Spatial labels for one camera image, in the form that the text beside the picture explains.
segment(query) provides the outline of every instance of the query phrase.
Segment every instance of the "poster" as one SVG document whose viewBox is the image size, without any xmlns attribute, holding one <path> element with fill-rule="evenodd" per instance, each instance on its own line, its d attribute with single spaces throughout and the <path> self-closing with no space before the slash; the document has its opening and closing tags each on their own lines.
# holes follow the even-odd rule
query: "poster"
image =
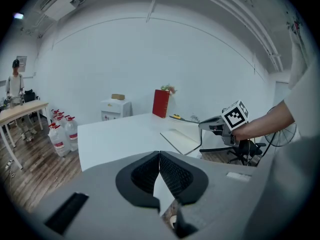
<svg viewBox="0 0 320 240">
<path fill-rule="evenodd" d="M 26 63 L 27 63 L 27 56 L 17 56 L 17 60 L 19 60 L 19 69 L 18 72 L 25 72 L 26 71 Z"/>
</svg>

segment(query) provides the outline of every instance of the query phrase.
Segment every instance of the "white label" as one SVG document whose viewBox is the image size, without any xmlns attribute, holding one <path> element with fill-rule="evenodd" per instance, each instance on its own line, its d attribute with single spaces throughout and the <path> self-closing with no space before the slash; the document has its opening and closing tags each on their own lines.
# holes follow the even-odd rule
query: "white label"
<svg viewBox="0 0 320 240">
<path fill-rule="evenodd" d="M 59 150 L 59 149 L 64 148 L 65 145 L 64 145 L 64 143 L 61 141 L 61 142 L 59 142 L 59 143 L 54 144 L 54 147 Z"/>
<path fill-rule="evenodd" d="M 69 138 L 70 138 L 71 141 L 77 140 L 78 139 L 78 133 L 69 135 Z"/>
</svg>

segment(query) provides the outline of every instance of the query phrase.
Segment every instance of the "white wall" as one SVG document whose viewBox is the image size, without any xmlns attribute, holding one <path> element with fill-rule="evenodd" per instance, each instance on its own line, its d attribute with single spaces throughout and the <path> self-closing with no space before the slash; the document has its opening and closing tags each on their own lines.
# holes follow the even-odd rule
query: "white wall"
<svg viewBox="0 0 320 240">
<path fill-rule="evenodd" d="M 30 90 L 34 87 L 33 75 L 37 53 L 35 37 L 20 34 L 17 30 L 7 33 L 0 45 L 0 99 L 6 97 L 5 81 L 12 75 L 12 63 L 17 56 L 27 56 L 25 72 L 20 72 L 24 89 Z"/>
<path fill-rule="evenodd" d="M 156 0 L 146 23 L 151 1 L 88 0 L 52 27 L 36 61 L 42 100 L 88 124 L 112 93 L 125 94 L 134 115 L 150 113 L 155 89 L 170 83 L 169 113 L 187 119 L 238 99 L 251 120 L 266 113 L 268 58 L 238 20 L 206 0 Z"/>
<path fill-rule="evenodd" d="M 284 70 L 282 72 L 269 74 L 269 79 L 268 79 L 269 87 L 268 87 L 268 98 L 267 98 L 267 104 L 269 105 L 269 109 L 271 109 L 274 104 L 276 82 L 289 83 L 290 74 L 291 74 L 290 70 Z"/>
</svg>

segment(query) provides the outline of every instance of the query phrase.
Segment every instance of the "black cap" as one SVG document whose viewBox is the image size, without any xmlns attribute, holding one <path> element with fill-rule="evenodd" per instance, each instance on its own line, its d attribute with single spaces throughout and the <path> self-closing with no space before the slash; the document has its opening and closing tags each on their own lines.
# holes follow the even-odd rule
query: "black cap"
<svg viewBox="0 0 320 240">
<path fill-rule="evenodd" d="M 12 68 L 18 68 L 20 65 L 20 61 L 18 59 L 15 59 L 12 63 Z"/>
</svg>

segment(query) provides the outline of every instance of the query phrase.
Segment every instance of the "wooden floor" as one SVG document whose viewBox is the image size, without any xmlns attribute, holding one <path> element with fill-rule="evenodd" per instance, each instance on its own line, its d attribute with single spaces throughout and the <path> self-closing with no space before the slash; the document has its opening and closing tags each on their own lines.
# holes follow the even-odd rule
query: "wooden floor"
<svg viewBox="0 0 320 240">
<path fill-rule="evenodd" d="M 10 133 L 16 147 L 13 152 L 23 169 L 12 163 L 10 170 L 5 170 L 11 157 L 0 138 L 0 178 L 9 198 L 18 206 L 31 212 L 45 196 L 73 179 L 81 172 L 78 151 L 69 153 L 65 158 L 59 157 L 48 137 L 48 123 L 41 119 L 43 131 L 41 131 L 38 119 L 35 119 L 34 128 L 38 131 L 32 142 L 26 143 L 20 137 L 18 128 L 13 123 Z"/>
<path fill-rule="evenodd" d="M 217 163 L 224 163 L 227 164 L 231 159 L 236 158 L 235 155 L 232 153 L 228 153 L 228 151 L 218 151 L 218 152 L 206 152 L 202 153 L 201 159 L 207 160 L 207 161 L 212 161 L 212 162 L 217 162 Z M 256 166 L 258 161 L 260 160 L 261 155 L 255 155 L 253 159 L 250 161 L 252 166 Z M 242 163 L 240 160 L 236 160 L 231 162 L 233 165 L 240 165 L 242 166 Z"/>
</svg>

